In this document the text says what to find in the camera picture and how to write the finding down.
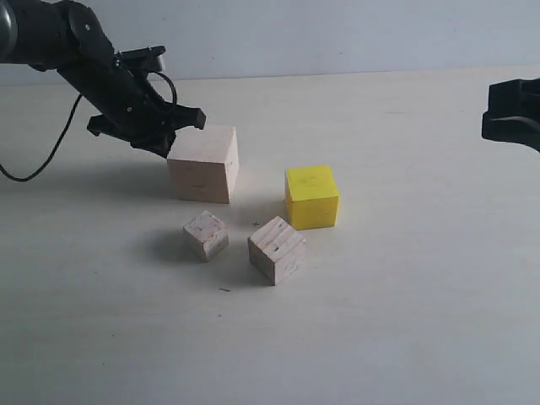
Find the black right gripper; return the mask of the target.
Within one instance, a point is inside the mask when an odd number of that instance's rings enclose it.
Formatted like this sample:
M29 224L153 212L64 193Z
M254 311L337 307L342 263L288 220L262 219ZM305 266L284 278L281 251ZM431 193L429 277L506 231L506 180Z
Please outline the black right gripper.
M481 137L539 152L539 78L515 78L489 86Z

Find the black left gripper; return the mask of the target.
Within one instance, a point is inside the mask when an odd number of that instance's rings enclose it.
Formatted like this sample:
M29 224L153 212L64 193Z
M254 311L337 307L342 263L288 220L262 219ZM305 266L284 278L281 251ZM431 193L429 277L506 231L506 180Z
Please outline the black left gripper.
M78 58L57 72L100 112L87 125L96 137L106 135L165 159L176 140L174 131L205 128L200 108L176 105L176 86L164 71L118 66L107 39L75 43Z

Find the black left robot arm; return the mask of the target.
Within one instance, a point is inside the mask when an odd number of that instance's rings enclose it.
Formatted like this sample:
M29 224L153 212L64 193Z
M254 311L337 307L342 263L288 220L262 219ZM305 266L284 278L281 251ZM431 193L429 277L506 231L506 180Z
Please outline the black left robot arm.
M164 46L116 51L93 10L76 1L3 1L1 62L56 71L99 115L87 129L166 157L185 127L202 130L198 108L165 101L148 81L163 71Z

